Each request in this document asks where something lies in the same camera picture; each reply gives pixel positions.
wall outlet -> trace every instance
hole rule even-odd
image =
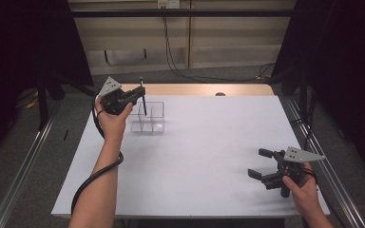
[[[168,0],[168,8],[169,9],[179,9],[180,0]]]
[[[168,9],[168,0],[158,0],[158,9]]]

table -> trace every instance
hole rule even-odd
[[[123,89],[136,86],[123,85]],[[146,94],[156,94],[146,96],[147,101],[164,102],[166,130],[161,135],[137,135],[126,128],[118,218],[284,218],[298,214],[292,200],[283,199],[279,189],[266,191],[246,174],[247,168],[276,172],[276,162],[259,156],[259,148],[298,147],[270,86],[145,86]],[[213,96],[217,92],[230,96]],[[78,183],[88,177],[102,143],[90,117],[52,215],[69,217],[71,198]],[[329,214],[322,198],[321,204]]]

hand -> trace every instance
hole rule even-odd
[[[309,162],[305,162],[303,165],[304,168],[312,169]],[[287,176],[283,177],[282,181],[292,191],[293,201],[301,215],[307,218],[308,216],[314,216],[316,213],[322,213],[318,202],[316,180],[312,176],[304,175],[299,185]]]
[[[103,98],[98,98],[95,102],[95,108],[97,113],[102,111]],[[105,111],[102,111],[100,115],[98,115],[98,119],[102,129],[105,133],[105,141],[121,141],[124,136],[125,126],[126,126],[126,118],[132,111],[132,103],[126,105],[124,111],[119,115],[111,115]]]

gray carpet floor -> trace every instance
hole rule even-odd
[[[197,77],[196,80],[204,83],[262,83],[262,80],[252,80],[254,76],[259,75],[258,66],[185,69],[181,70],[181,73],[189,77],[195,76]],[[270,74],[270,69],[265,72],[265,75],[267,74]],[[99,89],[106,77],[107,75],[94,76],[95,87],[92,89]],[[198,83],[198,81],[177,76],[170,70],[113,76],[120,83],[138,83],[140,77],[144,77],[147,84]],[[209,77],[230,81],[210,79]],[[272,88],[275,94],[279,95],[282,106],[287,111],[288,119],[293,120],[294,117],[287,106],[287,97],[282,95],[280,85],[273,85]],[[67,96],[62,101],[52,101],[48,97],[48,109],[53,110],[57,107],[58,112],[47,139],[32,166],[28,180],[8,218],[6,227],[67,227],[67,219],[53,217],[50,212],[85,128],[91,98],[70,86],[64,85],[64,91]],[[29,99],[30,97],[19,101],[19,104],[22,105]],[[37,134],[38,125],[38,105],[30,109],[25,109],[23,106],[18,108],[13,125],[0,143],[0,202],[9,190],[16,172],[28,154]],[[365,222],[365,163],[358,156],[352,142],[342,138],[339,130],[335,120],[317,101],[313,131]],[[304,137],[296,125],[294,125],[294,131],[299,143],[303,144]],[[316,166],[316,171],[319,176],[320,189],[326,200],[332,205],[332,210],[337,213],[337,217],[334,214],[330,215],[329,220],[335,227],[342,227],[340,220],[345,227],[351,227],[318,166]],[[132,226],[136,227],[176,227],[176,224],[184,224],[184,221],[170,220],[163,221],[163,224],[156,223],[155,220],[134,220],[132,222]],[[258,227],[256,224],[252,226],[247,219],[233,223],[230,220],[201,220],[197,223],[187,223],[185,227],[221,227],[221,224],[223,224],[222,227]],[[284,225],[285,227],[302,227],[301,217],[286,218]],[[119,221],[114,226],[123,227]]]

black marker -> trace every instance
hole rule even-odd
[[[141,87],[144,87],[144,79],[141,77]],[[144,115],[147,116],[147,112],[146,112],[146,101],[144,100],[144,96],[142,96],[142,100],[144,101]]]

